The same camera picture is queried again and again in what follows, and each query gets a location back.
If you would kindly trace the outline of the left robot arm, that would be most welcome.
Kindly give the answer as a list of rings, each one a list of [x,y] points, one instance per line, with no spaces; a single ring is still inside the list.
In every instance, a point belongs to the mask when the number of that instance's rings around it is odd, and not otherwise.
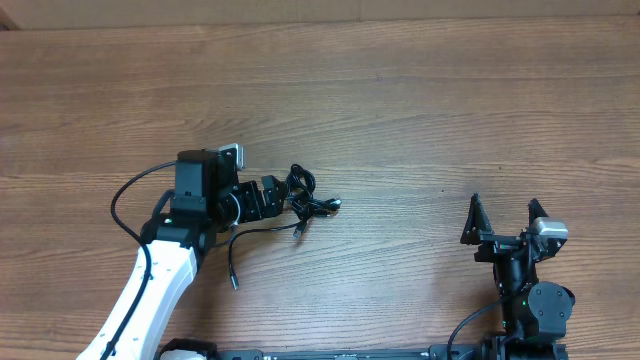
[[[166,191],[134,238],[140,248],[129,280],[83,359],[215,359],[214,344],[160,343],[175,306],[194,281],[216,236],[281,214],[287,185],[273,176],[242,183],[244,150],[187,150],[172,162]]]

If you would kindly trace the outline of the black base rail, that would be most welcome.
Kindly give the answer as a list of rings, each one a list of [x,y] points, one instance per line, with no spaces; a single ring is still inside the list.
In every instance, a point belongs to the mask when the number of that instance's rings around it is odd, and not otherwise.
[[[210,360],[568,360],[564,345],[528,346],[510,343],[500,352],[484,345],[453,345],[447,351],[446,344],[431,345],[425,349],[385,350],[333,350],[263,352],[261,350],[218,350],[217,345],[189,339],[173,339],[157,351],[153,360],[210,359]]]

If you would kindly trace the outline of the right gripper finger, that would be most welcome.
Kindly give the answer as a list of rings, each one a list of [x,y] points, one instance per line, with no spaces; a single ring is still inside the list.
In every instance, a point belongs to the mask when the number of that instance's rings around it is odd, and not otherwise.
[[[468,217],[461,234],[460,243],[480,245],[484,237],[492,235],[493,229],[484,210],[481,197],[478,193],[475,193],[470,200]]]
[[[528,203],[528,218],[529,218],[529,226],[532,227],[535,220],[538,218],[546,218],[548,214],[543,209],[540,202],[533,198]]]

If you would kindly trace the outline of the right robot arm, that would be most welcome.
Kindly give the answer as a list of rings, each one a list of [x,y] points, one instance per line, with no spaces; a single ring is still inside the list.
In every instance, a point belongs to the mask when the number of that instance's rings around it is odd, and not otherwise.
[[[528,226],[518,235],[494,232],[481,197],[470,199],[460,242],[475,245],[474,260],[492,265],[498,300],[465,318],[446,344],[449,359],[566,359],[567,350],[557,343],[567,332],[576,303],[566,287],[541,281],[536,265],[557,255],[568,240],[566,224],[550,217],[537,199],[528,203]],[[499,308],[501,332],[488,334],[478,345],[457,356],[454,340],[471,321]]]

